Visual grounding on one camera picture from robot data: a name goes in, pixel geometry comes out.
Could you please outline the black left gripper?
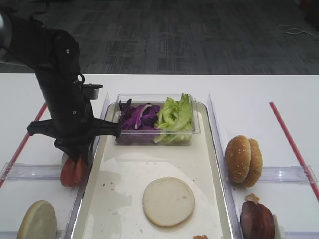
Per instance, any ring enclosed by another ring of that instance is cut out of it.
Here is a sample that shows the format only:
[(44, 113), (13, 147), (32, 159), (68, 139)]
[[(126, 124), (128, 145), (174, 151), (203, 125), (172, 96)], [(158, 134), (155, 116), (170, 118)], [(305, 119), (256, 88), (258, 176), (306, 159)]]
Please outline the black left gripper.
[[(51, 119), (33, 121), (27, 131), (29, 135), (42, 134), (56, 139), (54, 146), (67, 154), (73, 162), (78, 162), (81, 156), (86, 165), (91, 163), (93, 138), (96, 136), (121, 134), (118, 123), (94, 117), (91, 100), (84, 97), (83, 84), (40, 82), (39, 85)], [(81, 141), (85, 142), (80, 152)]]

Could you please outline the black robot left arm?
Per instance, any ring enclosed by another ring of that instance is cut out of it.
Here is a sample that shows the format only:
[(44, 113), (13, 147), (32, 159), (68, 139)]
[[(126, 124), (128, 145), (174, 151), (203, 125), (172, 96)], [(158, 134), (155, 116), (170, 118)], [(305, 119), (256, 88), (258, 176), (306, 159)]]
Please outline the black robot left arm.
[(28, 133), (52, 137), (55, 147), (73, 161), (89, 163), (95, 137), (119, 136), (121, 130), (118, 123), (94, 117), (91, 101), (101, 86), (85, 83), (79, 53), (79, 44), (67, 31), (43, 27), (1, 8), (0, 60), (34, 71), (51, 115), (31, 122)]

